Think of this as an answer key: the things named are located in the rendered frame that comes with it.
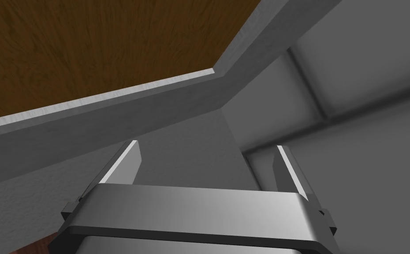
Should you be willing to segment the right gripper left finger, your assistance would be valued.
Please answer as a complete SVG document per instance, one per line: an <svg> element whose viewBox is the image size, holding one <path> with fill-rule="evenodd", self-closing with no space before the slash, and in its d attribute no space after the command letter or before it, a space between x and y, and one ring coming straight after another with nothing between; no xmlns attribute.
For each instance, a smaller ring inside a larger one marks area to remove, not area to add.
<svg viewBox="0 0 410 254"><path fill-rule="evenodd" d="M79 199L85 197L99 183L133 184L141 162L138 141L128 140L124 142Z"/></svg>

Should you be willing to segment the brown wooden door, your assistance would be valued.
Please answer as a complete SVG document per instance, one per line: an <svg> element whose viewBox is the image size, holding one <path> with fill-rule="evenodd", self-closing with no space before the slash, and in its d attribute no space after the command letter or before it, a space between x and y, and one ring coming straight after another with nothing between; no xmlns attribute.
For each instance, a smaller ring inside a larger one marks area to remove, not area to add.
<svg viewBox="0 0 410 254"><path fill-rule="evenodd" d="M260 0L0 0L0 117L212 68Z"/></svg>

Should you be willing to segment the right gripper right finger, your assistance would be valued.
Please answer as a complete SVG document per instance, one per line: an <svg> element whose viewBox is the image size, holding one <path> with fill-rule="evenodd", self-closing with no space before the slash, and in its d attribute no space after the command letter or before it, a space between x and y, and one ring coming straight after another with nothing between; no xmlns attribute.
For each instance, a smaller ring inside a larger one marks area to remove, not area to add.
<svg viewBox="0 0 410 254"><path fill-rule="evenodd" d="M292 151L287 146L276 146L273 172L278 192L298 193L316 209L321 209L313 188L306 179Z"/></svg>

